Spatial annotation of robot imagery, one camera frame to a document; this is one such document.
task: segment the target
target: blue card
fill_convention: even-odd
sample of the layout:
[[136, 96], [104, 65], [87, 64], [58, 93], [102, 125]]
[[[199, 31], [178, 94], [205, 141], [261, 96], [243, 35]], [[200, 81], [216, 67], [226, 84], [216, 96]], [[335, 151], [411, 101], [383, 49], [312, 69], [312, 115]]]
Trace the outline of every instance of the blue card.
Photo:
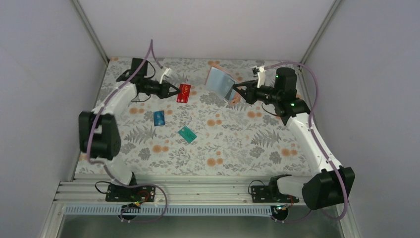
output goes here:
[[197, 136], [192, 132], [187, 126], [184, 126], [181, 130], [178, 132], [182, 138], [184, 138], [188, 143], [193, 142]]
[[163, 111], [153, 112], [153, 120], [155, 126], [165, 125], [165, 114]]

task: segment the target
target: wire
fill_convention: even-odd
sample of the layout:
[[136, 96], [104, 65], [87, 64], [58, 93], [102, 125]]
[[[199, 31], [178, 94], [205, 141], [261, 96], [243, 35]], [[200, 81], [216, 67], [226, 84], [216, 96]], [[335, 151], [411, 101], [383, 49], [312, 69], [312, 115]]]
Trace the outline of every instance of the wire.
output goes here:
[[151, 46], [152, 46], [152, 56], [153, 56], [153, 59], [155, 60], [155, 62], [156, 62], [156, 64], [157, 64], [157, 66], [159, 67], [159, 68], [163, 68], [163, 66], [159, 63], [159, 61], [156, 59], [156, 56], [155, 56], [155, 51], [153, 50], [153, 40], [151, 40]]
[[131, 102], [132, 103], [144, 103], [144, 102], [147, 102], [147, 100], [149, 100], [152, 96], [150, 95], [146, 100], [143, 100], [143, 101], [140, 101], [140, 100], [137, 100], [137, 101], [133, 101], [134, 99], [136, 99], [137, 97], [138, 97], [139, 95], [137, 94], [137, 96], [135, 97], [135, 98], [133, 98], [133, 99], [131, 99]]
[[262, 103], [262, 104], [261, 104], [261, 108], [264, 110], [264, 112], [266, 112], [266, 113], [268, 113], [268, 114], [270, 114], [270, 115], [273, 115], [273, 116], [275, 116], [275, 117], [278, 117], [276, 114], [274, 114], [274, 113], [271, 113], [271, 112], [267, 111], [267, 110], [263, 107], [263, 104], [265, 104], [265, 103]]
[[295, 204], [295, 203], [293, 202], [293, 196], [292, 195], [289, 195], [289, 197], [290, 197], [290, 206], [289, 206], [289, 208], [291, 208], [291, 207], [293, 207], [293, 204]]
[[317, 144], [318, 148], [321, 150], [322, 154], [327, 159], [327, 162], [331, 165], [332, 169], [334, 170], [335, 174], [337, 175], [338, 181], [339, 181], [340, 186], [341, 186], [341, 191], [343, 192], [343, 198], [344, 198], [344, 208], [343, 208], [343, 212], [340, 214], [340, 216], [338, 216], [338, 217], [332, 217], [332, 216], [328, 215], [325, 211], [322, 210], [322, 212], [323, 212], [323, 214], [325, 216], [327, 216], [327, 217], [329, 217], [331, 219], [341, 220], [346, 215], [347, 209], [348, 209], [348, 206], [349, 206], [349, 199], [347, 197], [346, 187], [344, 185], [343, 179], [341, 178], [340, 172], [338, 171], [338, 169], [335, 166], [335, 164], [333, 163], [333, 161], [332, 160], [329, 160], [328, 153], [325, 151], [324, 147], [321, 145], [318, 137], [316, 136], [316, 134], [314, 132], [314, 129], [312, 128], [312, 120], [313, 120], [313, 117], [314, 117], [314, 110], [315, 110], [316, 104], [318, 102], [318, 92], [319, 92], [319, 89], [318, 89], [318, 79], [316, 78], [314, 72], [308, 66], [306, 66], [306, 65], [304, 65], [302, 63], [299, 63], [299, 62], [287, 61], [287, 62], [273, 64], [273, 65], [268, 66], [268, 67], [264, 67], [264, 69], [265, 70], [268, 70], [268, 69], [279, 67], [279, 66], [285, 65], [285, 64], [293, 64], [293, 65], [298, 65], [300, 67], [303, 67], [304, 69], [306, 69], [311, 74], [312, 79], [314, 80], [314, 84], [315, 84], [315, 100], [314, 100], [314, 104], [312, 105], [312, 110], [309, 113], [309, 119], [308, 119], [309, 128], [310, 128], [312, 137], [315, 140], [315, 143]]
[[249, 192], [249, 189], [250, 189], [250, 187], [251, 187], [251, 184], [252, 184], [253, 182], [255, 182], [255, 181], [258, 181], [258, 182], [262, 183], [262, 184], [265, 186], [265, 184], [264, 184], [261, 180], [258, 180], [258, 179], [256, 179], [256, 180], [252, 180], [252, 181], [250, 182], [250, 185], [248, 185], [248, 193], [249, 193], [250, 195], [252, 195], [252, 193], [251, 193], [251, 192]]
[[311, 214], [312, 214], [312, 210], [310, 210], [307, 214], [306, 214], [306, 216], [304, 216], [304, 217], [302, 217], [302, 218], [300, 218], [300, 219], [297, 219], [297, 220], [294, 220], [294, 221], [279, 221], [279, 220], [277, 220], [274, 216], [272, 216], [272, 215], [270, 215], [270, 217], [274, 220], [274, 222], [280, 222], [280, 223], [286, 223], [286, 224], [293, 224], [293, 223], [299, 223], [299, 222], [302, 222], [302, 221], [304, 221], [304, 220], [306, 220]]
[[98, 181], [98, 182], [95, 183], [96, 191], [98, 191], [99, 193], [102, 193], [102, 194], [107, 194], [107, 192], [102, 192], [101, 190], [99, 190], [98, 183], [107, 183], [107, 184], [112, 184], [112, 183], [108, 182], [108, 181]]
[[141, 193], [145, 193], [145, 194], [146, 194], [144, 202], [147, 202], [147, 200], [148, 200], [148, 199], [149, 199], [149, 197], [150, 197], [150, 193], [149, 193], [149, 192], [147, 192], [146, 190], [141, 190], [141, 191], [139, 191], [139, 192], [137, 193], [137, 195], [139, 195], [139, 194], [141, 194]]
[[157, 189], [159, 189], [162, 192], [163, 196], [165, 197], [165, 208], [163, 209], [163, 212], [157, 218], [155, 218], [155, 219], [151, 219], [151, 220], [147, 220], [147, 221], [137, 221], [137, 223], [150, 223], [150, 222], [155, 222], [155, 221], [159, 220], [160, 218], [162, 218], [165, 215], [165, 213], [166, 213], [166, 211], [168, 209], [168, 198], [166, 196], [165, 191], [161, 187], [159, 187], [158, 185], [153, 184], [153, 183], [141, 183], [141, 184], [138, 184], [138, 185], [126, 185], [126, 184], [123, 184], [121, 181], [119, 181], [117, 178], [115, 178], [111, 174], [111, 172], [109, 171], [109, 169], [106, 166], [106, 163], [105, 162], [103, 162], [103, 161], [92, 161], [92, 159], [90, 158], [90, 152], [91, 152], [91, 148], [92, 148], [93, 136], [95, 134], [95, 128], [96, 128], [96, 125], [98, 124], [98, 120], [99, 120], [100, 115], [104, 111], [104, 108], [108, 105], [108, 103], [116, 95], [116, 93], [119, 90], [121, 90], [121, 88], [123, 88], [128, 83], [130, 83], [130, 81], [134, 78], [134, 76], [140, 71], [140, 69], [146, 63], [146, 60], [149, 57], [149, 54], [150, 54], [150, 52], [152, 50], [153, 50], [153, 40], [150, 40], [149, 49], [148, 49], [148, 51], [146, 53], [146, 56], [144, 57], [142, 63], [139, 65], [139, 67], [133, 72], [133, 74], [124, 83], [122, 83], [118, 88], [116, 88], [113, 92], [111, 92], [109, 94], [109, 96], [105, 99], [104, 105], [99, 109], [98, 113], [95, 116], [95, 119], [93, 120], [92, 128], [91, 128], [91, 131], [90, 131], [90, 134], [89, 134], [88, 145], [87, 145], [87, 149], [86, 149], [86, 156], [88, 158], [88, 162], [90, 164], [92, 164], [92, 165], [94, 165], [94, 164], [102, 164], [104, 166], [104, 170], [106, 171], [106, 173], [108, 174], [108, 176], [111, 178], [111, 180], [113, 182], [117, 183], [118, 185], [123, 186], [123, 187], [126, 187], [126, 188], [137, 188], [137, 187], [142, 187], [142, 186], [154, 186], [154, 187], [156, 187]]
[[156, 74], [156, 69], [155, 69], [155, 67], [153, 66], [153, 64], [152, 64], [152, 63], [150, 63], [150, 61], [147, 61], [147, 63], [148, 63], [148, 64], [150, 64], [150, 66], [152, 67], [152, 69], [153, 69], [153, 75], [152, 75], [152, 76], [150, 76], [150, 77], [145, 77], [145, 79], [151, 79], [151, 78], [153, 78], [153, 77], [155, 76], [155, 74]]

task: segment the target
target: floral tablecloth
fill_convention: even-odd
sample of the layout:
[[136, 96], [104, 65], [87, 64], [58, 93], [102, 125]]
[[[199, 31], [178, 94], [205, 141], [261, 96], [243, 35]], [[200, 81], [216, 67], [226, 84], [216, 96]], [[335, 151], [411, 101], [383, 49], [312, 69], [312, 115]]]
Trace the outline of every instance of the floral tablecloth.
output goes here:
[[[116, 78], [131, 66], [131, 58], [112, 58], [102, 84], [98, 103], [112, 90]], [[211, 64], [218, 64], [238, 81], [253, 80], [251, 66], [277, 61], [159, 59], [174, 71], [169, 78], [175, 86], [192, 85], [188, 103], [176, 96], [144, 103], [131, 103], [116, 116], [122, 139], [117, 155], [137, 174], [273, 176], [283, 173], [304, 175], [309, 166], [296, 138], [280, 118], [241, 101], [234, 107], [215, 93], [205, 90]], [[274, 83], [275, 70], [266, 73], [266, 85]], [[140, 100], [146, 95], [139, 95]], [[153, 112], [164, 111], [166, 124], [154, 126]], [[197, 138], [187, 143], [178, 131], [188, 126]], [[104, 174], [102, 166], [90, 165], [81, 155], [76, 169], [80, 174]]]

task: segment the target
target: white wall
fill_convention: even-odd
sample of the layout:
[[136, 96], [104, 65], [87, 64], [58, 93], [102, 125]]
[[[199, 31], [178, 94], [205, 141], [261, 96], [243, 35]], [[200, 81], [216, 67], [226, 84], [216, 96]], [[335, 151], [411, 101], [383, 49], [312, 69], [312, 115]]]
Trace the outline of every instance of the white wall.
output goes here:
[[418, 0], [346, 0], [308, 62], [320, 131], [356, 173], [366, 238], [420, 237], [419, 12]]
[[0, 1], [0, 237], [37, 237], [105, 69], [69, 0]]
[[334, 0], [79, 0], [108, 57], [301, 60]]

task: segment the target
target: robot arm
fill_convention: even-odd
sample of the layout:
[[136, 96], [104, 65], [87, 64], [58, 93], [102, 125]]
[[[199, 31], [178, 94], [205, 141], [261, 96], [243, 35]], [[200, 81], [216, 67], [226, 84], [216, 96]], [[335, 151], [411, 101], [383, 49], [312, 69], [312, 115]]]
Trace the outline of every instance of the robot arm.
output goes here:
[[[272, 196], [289, 194], [303, 198], [312, 210], [343, 203], [343, 192], [330, 161], [339, 167], [338, 171], [344, 181], [347, 196], [353, 185], [354, 172], [350, 167], [344, 168], [334, 157], [315, 124], [312, 123], [310, 127], [309, 114], [311, 111], [305, 101], [296, 97], [297, 76], [295, 71], [286, 67], [278, 68], [274, 87], [264, 85], [264, 66], [253, 67], [253, 73], [258, 77], [258, 80], [235, 84], [233, 89], [249, 104], [262, 101], [265, 104], [274, 105], [275, 114], [281, 117], [283, 124], [302, 145], [312, 174], [307, 177], [282, 175], [271, 178], [269, 186]], [[326, 151], [328, 158], [321, 152], [312, 131]]]
[[104, 163], [110, 173], [125, 185], [135, 185], [136, 180], [134, 174], [127, 167], [125, 162], [120, 158], [115, 157], [121, 148], [121, 137], [119, 135], [115, 115], [121, 114], [124, 108], [136, 98], [139, 93], [145, 93], [149, 96], [154, 94], [161, 99], [169, 98], [180, 93], [180, 90], [177, 87], [164, 80], [164, 78], [169, 77], [171, 74], [172, 70], [170, 68], [164, 67], [160, 75], [160, 81], [154, 81], [145, 78], [145, 75], [147, 74], [147, 64], [139, 70], [130, 83], [121, 88], [122, 84], [132, 75], [135, 69], [139, 67], [142, 61], [142, 59], [134, 58], [131, 69], [125, 71], [118, 77], [114, 90], [106, 97], [110, 98], [111, 94], [113, 94], [113, 97], [109, 102], [104, 101], [92, 111], [82, 112], [79, 115], [80, 150], [86, 152], [93, 120], [100, 112], [101, 108], [106, 105], [99, 116], [97, 128], [92, 140], [90, 155], [92, 158], [97, 158], [96, 161]]

